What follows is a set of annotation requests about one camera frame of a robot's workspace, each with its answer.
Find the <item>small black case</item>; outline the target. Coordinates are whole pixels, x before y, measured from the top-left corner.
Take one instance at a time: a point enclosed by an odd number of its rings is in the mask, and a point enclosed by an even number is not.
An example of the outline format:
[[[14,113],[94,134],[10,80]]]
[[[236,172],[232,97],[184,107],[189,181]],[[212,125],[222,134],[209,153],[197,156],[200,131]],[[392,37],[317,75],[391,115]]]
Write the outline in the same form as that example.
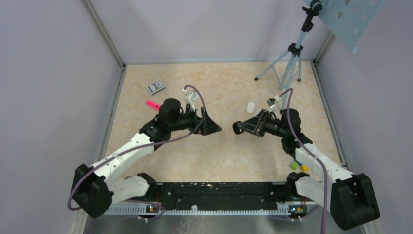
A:
[[[236,135],[239,135],[239,134],[241,134],[241,133],[244,132],[244,129],[242,129],[242,128],[239,126],[240,124],[241,124],[241,122],[240,122],[240,121],[237,121],[237,122],[234,122],[233,125],[232,125],[233,132],[234,132]]]

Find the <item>white earbud charging case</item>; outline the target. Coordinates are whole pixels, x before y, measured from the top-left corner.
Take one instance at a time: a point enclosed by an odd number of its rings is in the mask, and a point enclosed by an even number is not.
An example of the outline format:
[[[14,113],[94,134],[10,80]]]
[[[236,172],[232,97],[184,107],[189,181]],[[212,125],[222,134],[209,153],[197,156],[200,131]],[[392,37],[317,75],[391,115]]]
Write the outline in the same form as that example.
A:
[[[253,102],[249,102],[246,106],[246,112],[248,114],[253,114],[255,112],[256,105]]]

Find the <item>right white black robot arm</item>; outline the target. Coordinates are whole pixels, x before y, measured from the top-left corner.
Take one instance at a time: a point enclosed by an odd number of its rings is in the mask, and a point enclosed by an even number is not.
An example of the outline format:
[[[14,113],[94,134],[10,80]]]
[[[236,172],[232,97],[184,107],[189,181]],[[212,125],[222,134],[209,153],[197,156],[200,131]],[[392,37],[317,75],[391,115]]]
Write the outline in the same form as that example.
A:
[[[256,116],[232,127],[236,134],[244,132],[262,137],[271,134],[281,138],[283,150],[296,162],[321,178],[307,173],[290,173],[286,196],[292,201],[308,198],[329,212],[334,222],[349,230],[380,218],[381,213],[370,178],[355,174],[332,161],[311,139],[301,132],[301,118],[296,109],[280,111],[281,118],[262,109]]]

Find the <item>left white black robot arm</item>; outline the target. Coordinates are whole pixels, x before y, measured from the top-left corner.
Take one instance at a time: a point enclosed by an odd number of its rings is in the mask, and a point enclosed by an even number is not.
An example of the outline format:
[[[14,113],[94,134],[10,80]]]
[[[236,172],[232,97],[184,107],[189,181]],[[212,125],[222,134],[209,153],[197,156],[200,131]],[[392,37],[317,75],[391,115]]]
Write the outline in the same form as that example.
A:
[[[156,188],[149,179],[136,175],[119,181],[118,178],[143,157],[164,144],[182,140],[191,134],[208,136],[220,132],[221,126],[208,115],[205,107],[201,116],[190,104],[182,108],[180,101],[166,99],[155,118],[146,123],[125,145],[108,157],[90,166],[82,164],[75,170],[67,207],[82,209],[89,217],[102,216],[113,204],[140,197],[151,201]]]

